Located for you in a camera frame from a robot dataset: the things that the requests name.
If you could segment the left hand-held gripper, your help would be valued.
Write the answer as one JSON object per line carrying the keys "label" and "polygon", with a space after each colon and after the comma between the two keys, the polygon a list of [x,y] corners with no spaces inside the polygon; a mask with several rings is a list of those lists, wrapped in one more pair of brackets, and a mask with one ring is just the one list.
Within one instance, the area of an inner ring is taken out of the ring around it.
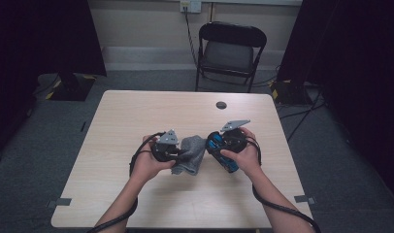
{"label": "left hand-held gripper", "polygon": [[151,147],[154,158],[159,162],[177,160],[180,148],[176,132],[171,129],[157,134],[157,140]]}

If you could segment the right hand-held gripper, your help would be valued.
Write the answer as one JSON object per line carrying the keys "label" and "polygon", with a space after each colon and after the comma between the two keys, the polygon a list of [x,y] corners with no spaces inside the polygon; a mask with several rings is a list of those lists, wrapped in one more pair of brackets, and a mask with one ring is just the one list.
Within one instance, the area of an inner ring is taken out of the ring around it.
{"label": "right hand-held gripper", "polygon": [[246,147],[246,135],[240,127],[248,123],[249,119],[231,120],[221,128],[221,137],[227,150],[239,153]]}

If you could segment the gray cloth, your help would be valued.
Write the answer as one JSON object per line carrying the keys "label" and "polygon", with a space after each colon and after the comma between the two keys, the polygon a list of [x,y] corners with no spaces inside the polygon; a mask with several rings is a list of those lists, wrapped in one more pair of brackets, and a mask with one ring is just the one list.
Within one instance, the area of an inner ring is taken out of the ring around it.
{"label": "gray cloth", "polygon": [[191,176],[196,176],[199,172],[204,153],[206,150],[206,140],[198,135],[183,138],[181,141],[181,152],[179,160],[171,168],[174,175],[185,172]]}

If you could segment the person's right hand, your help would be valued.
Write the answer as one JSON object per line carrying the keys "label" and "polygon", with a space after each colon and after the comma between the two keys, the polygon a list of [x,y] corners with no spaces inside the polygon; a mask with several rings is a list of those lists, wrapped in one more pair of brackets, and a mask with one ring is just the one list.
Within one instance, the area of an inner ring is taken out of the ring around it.
{"label": "person's right hand", "polygon": [[252,180],[263,173],[258,161],[258,146],[255,135],[251,131],[245,127],[241,127],[240,130],[246,136],[246,147],[239,153],[235,153],[231,150],[221,150],[220,153],[236,161],[239,168]]}

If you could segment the person's left hand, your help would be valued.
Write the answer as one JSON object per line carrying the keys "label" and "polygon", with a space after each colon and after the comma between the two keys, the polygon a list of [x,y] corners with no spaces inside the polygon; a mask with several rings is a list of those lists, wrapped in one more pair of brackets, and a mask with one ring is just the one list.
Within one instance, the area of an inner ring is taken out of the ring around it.
{"label": "person's left hand", "polygon": [[156,138],[146,135],[143,138],[142,146],[134,161],[134,167],[131,169],[130,180],[135,183],[145,184],[153,179],[160,171],[172,168],[175,161],[159,162],[151,152],[151,146]]}

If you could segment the black stand base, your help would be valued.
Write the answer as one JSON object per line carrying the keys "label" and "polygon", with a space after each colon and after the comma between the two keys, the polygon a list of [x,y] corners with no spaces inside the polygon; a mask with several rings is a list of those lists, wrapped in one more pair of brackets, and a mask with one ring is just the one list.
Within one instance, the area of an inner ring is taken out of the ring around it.
{"label": "black stand base", "polygon": [[283,105],[310,105],[312,100],[303,85],[288,81],[273,81],[269,84],[275,102]]}
{"label": "black stand base", "polygon": [[83,102],[96,79],[92,76],[60,72],[60,81],[54,85],[47,95],[48,100]]}

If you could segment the gray tape strip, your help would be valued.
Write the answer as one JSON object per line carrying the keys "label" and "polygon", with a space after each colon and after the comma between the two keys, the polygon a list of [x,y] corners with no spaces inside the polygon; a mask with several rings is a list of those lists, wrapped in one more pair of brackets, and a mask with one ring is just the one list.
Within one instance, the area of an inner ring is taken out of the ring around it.
{"label": "gray tape strip", "polygon": [[71,198],[57,198],[56,200],[49,200],[47,202],[47,207],[55,209],[57,206],[69,206],[71,201]]}
{"label": "gray tape strip", "polygon": [[294,196],[294,199],[295,199],[296,203],[308,203],[310,205],[313,205],[316,203],[316,201],[313,197],[309,197],[307,195],[297,195],[297,196]]}

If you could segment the black folding chair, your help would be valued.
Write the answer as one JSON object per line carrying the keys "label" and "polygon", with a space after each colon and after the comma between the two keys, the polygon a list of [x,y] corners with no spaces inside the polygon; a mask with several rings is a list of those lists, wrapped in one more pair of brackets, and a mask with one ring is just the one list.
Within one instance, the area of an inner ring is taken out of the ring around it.
{"label": "black folding chair", "polygon": [[205,72],[245,78],[247,92],[256,75],[266,34],[257,27],[222,21],[204,24],[198,33],[199,47],[195,90]]}

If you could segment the black curtain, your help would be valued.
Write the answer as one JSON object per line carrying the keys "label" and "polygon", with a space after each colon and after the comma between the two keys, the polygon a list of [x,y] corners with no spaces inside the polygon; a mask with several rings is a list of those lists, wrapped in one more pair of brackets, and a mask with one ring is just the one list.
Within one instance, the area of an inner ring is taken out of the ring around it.
{"label": "black curtain", "polygon": [[0,0],[0,150],[60,72],[107,75],[88,0]]}
{"label": "black curtain", "polygon": [[394,195],[394,0],[302,0],[278,78],[323,86]]}

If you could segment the white wall socket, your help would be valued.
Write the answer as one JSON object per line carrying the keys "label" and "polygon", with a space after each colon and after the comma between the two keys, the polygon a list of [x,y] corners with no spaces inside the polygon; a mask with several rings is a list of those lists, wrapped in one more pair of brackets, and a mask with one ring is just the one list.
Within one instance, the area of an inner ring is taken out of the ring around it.
{"label": "white wall socket", "polygon": [[200,14],[202,2],[200,0],[180,0],[180,11],[182,13]]}

